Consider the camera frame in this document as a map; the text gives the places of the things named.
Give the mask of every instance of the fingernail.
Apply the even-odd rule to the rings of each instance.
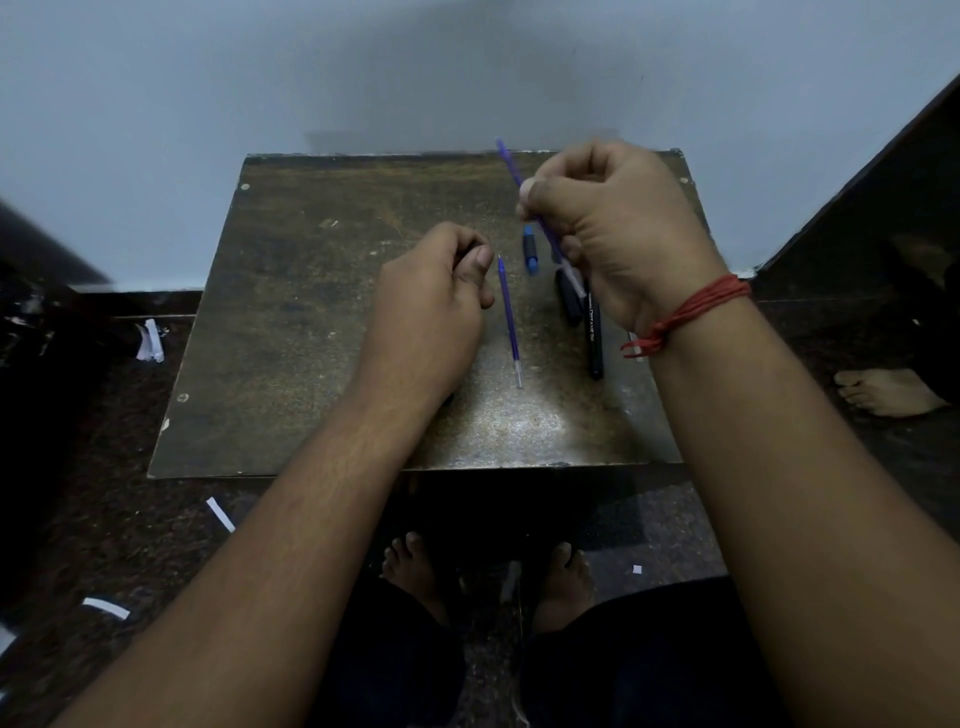
[[[485,245],[480,249],[480,252],[477,253],[477,264],[481,268],[490,268],[491,263],[493,263],[493,251]]]
[[[523,181],[523,184],[520,186],[520,201],[527,204],[527,198],[530,197],[530,190],[533,188],[534,183],[537,181],[536,177],[528,177]]]

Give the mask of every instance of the dark cloth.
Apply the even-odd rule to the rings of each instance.
[[[362,577],[308,725],[444,725],[464,672],[452,632]],[[534,728],[788,722],[729,578],[594,607],[527,645],[519,684]]]
[[[613,599],[535,637],[520,699],[536,728],[789,725],[729,577]]]
[[[466,670],[453,632],[403,590],[361,574],[306,725],[446,725]]]
[[[940,399],[960,403],[960,261],[947,268],[944,288],[907,265],[893,246],[887,270],[913,325],[910,368]]]

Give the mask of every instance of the purple pen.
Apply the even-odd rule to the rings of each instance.
[[[503,310],[507,312],[507,330],[510,332],[510,348],[514,350],[516,388],[523,389],[523,380],[520,378],[520,349],[516,345],[516,329],[514,328],[514,309],[510,305],[510,290],[507,288],[507,271],[503,267],[503,258],[499,255],[496,257],[496,272],[500,274],[500,290],[503,292]]]
[[[510,171],[510,176],[514,178],[514,182],[516,182],[516,186],[519,188],[523,184],[523,178],[520,176],[519,170],[516,169],[514,158],[510,156],[510,151],[503,143],[503,139],[499,137],[496,139],[496,150],[500,153],[500,157],[507,163],[507,169]],[[537,221],[537,224],[540,226],[540,229],[546,236],[547,241],[550,243],[550,248],[553,250],[554,259],[560,261],[561,269],[569,279],[570,285],[573,286],[573,290],[576,291],[577,296],[582,301],[587,297],[587,291],[584,290],[584,285],[580,282],[580,279],[577,278],[577,274],[573,272],[573,266],[570,265],[570,261],[566,259],[566,255],[564,255],[564,252],[560,249],[560,241],[557,239],[557,236],[549,228],[549,226],[547,226],[546,221],[543,220],[542,217],[536,215],[534,219]]]

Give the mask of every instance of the red thread bracelet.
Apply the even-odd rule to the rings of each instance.
[[[749,295],[750,283],[746,280],[740,280],[733,273],[730,273],[704,286],[684,301],[684,304],[666,319],[653,324],[645,339],[631,339],[620,347],[620,350],[640,348],[639,352],[625,353],[623,355],[625,359],[636,359],[657,353],[666,343],[666,335],[671,329],[681,327],[695,318],[703,316],[721,303]]]

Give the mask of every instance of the pen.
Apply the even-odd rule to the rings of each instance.
[[[587,369],[594,379],[603,378],[603,334],[600,331],[600,309],[587,286],[584,324],[587,330]]]
[[[507,150],[506,145],[504,145],[503,139],[497,138],[496,149],[500,153],[500,157],[507,163],[507,169],[510,170],[510,176],[514,178],[514,182],[516,182],[516,186],[519,188],[523,184],[523,179],[520,177],[520,173],[514,164],[514,158],[510,156],[510,152]],[[573,286],[573,290],[576,291],[577,296],[582,300],[586,297],[587,292],[584,290],[583,284],[577,279],[577,274],[573,272],[573,266],[570,265],[570,261],[566,259],[566,255],[564,255],[564,252],[560,249],[560,241],[557,239],[557,236],[553,233],[549,226],[547,226],[546,221],[543,220],[542,217],[535,215],[534,219],[537,221],[537,224],[540,225],[540,229],[543,231],[547,241],[550,243],[553,259],[560,261],[560,267],[564,271],[564,275],[566,275],[566,277],[569,279],[570,285]]]
[[[510,332],[510,348],[514,350],[514,371],[516,372],[516,388],[523,389],[523,380],[520,379],[520,349],[516,346],[516,329],[514,328],[514,310],[510,306],[510,290],[507,288],[507,271],[503,267],[503,258],[496,257],[496,272],[500,274],[500,290],[503,292],[503,310],[507,313],[507,330]]]

